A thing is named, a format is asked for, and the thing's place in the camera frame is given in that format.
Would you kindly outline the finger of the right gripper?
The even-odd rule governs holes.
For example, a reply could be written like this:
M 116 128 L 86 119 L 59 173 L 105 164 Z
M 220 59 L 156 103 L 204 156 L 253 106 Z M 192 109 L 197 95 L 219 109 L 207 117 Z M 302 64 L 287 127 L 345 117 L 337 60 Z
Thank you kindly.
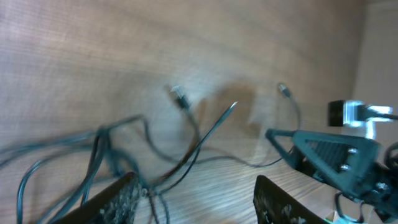
M 305 170 L 307 163 L 304 161 L 305 154 L 303 153 L 300 146 L 296 143 L 295 137 L 299 134 L 304 133 L 302 130 L 288 131 L 283 129 L 270 128 L 266 131 L 265 137 L 273 145 L 276 151 L 279 153 L 281 158 L 295 170 Z M 293 140 L 293 146 L 290 151 L 286 151 L 281 144 L 276 140 L 277 136 L 290 137 Z

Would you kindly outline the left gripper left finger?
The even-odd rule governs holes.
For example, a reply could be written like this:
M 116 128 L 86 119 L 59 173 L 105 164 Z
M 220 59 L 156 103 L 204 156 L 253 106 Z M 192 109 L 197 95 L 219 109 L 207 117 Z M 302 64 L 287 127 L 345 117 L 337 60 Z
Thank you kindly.
M 58 220 L 55 224 L 134 223 L 142 187 L 135 172 L 129 172 L 102 192 Z

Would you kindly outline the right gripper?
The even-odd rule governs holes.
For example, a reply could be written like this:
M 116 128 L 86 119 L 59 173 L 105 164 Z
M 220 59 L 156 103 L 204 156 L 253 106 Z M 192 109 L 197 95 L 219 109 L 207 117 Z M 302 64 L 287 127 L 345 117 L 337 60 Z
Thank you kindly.
M 374 207 L 383 223 L 397 221 L 397 171 L 376 163 L 380 144 L 341 134 L 295 131 L 303 161 L 295 169 Z

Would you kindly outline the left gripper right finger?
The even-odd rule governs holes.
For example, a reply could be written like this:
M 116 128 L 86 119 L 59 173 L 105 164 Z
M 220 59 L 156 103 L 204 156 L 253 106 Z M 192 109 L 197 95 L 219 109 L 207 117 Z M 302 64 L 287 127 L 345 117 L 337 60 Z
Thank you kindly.
M 327 224 L 264 175 L 256 177 L 253 204 L 258 224 Z

